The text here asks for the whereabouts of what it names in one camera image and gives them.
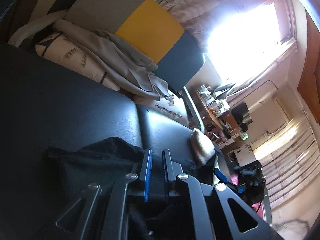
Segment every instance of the couch cushion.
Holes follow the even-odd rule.
[[[0,62],[0,218],[28,239],[65,204],[45,147],[75,151],[109,136],[141,147],[139,119],[127,97],[37,55],[2,44]]]
[[[172,157],[193,160],[189,140],[192,130],[146,106],[137,105],[137,110],[144,148],[158,156],[169,149]]]

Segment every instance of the triangular cutout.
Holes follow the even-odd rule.
[[[241,233],[244,233],[258,225],[258,222],[250,216],[233,198],[228,198],[228,204],[233,217]]]
[[[62,217],[57,221],[57,226],[71,233],[76,230],[76,225],[79,221],[86,199],[80,198]]]

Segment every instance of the sunlight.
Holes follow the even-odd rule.
[[[279,41],[275,6],[260,6],[215,28],[208,41],[208,56],[223,81],[241,82],[267,67],[259,63]]]
[[[288,129],[284,134],[277,136],[275,139],[271,139],[265,142],[263,145],[254,150],[254,155],[257,160],[261,160],[262,158],[268,156],[274,151],[278,150],[280,147],[288,143],[293,136],[297,133],[297,128],[292,127]]]
[[[298,163],[299,161],[301,161],[304,157],[306,157],[306,155],[309,153],[309,150],[305,153],[305,154],[301,154],[298,158],[297,158],[297,160],[296,160],[296,162],[293,164],[293,165],[295,165],[296,163]]]

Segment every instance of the white curtain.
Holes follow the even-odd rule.
[[[295,196],[320,172],[319,148],[304,114],[254,154],[263,166],[271,209]]]
[[[230,107],[240,103],[247,95],[256,90],[261,84],[267,80],[273,79],[273,72],[281,67],[281,62],[292,56],[297,51],[297,42],[295,38],[276,45],[272,51],[266,53],[264,58],[260,59],[257,64],[263,65],[260,73],[252,73],[248,80],[238,82],[227,93],[227,102]]]
[[[279,0],[162,0],[160,5],[196,38],[207,52],[212,30],[232,15],[250,11]]]

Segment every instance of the screw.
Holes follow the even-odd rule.
[[[98,188],[98,184],[97,183],[90,183],[88,185],[88,189],[95,190],[97,188]]]
[[[188,174],[182,173],[178,175],[178,178],[181,180],[186,180],[187,178],[189,178]]]
[[[135,173],[128,173],[128,174],[126,174],[126,179],[135,179],[136,177],[137,177],[137,174],[135,174]]]
[[[218,183],[218,184],[216,185],[216,189],[217,189],[218,191],[224,191],[224,190],[226,189],[226,185],[224,185],[223,183]]]

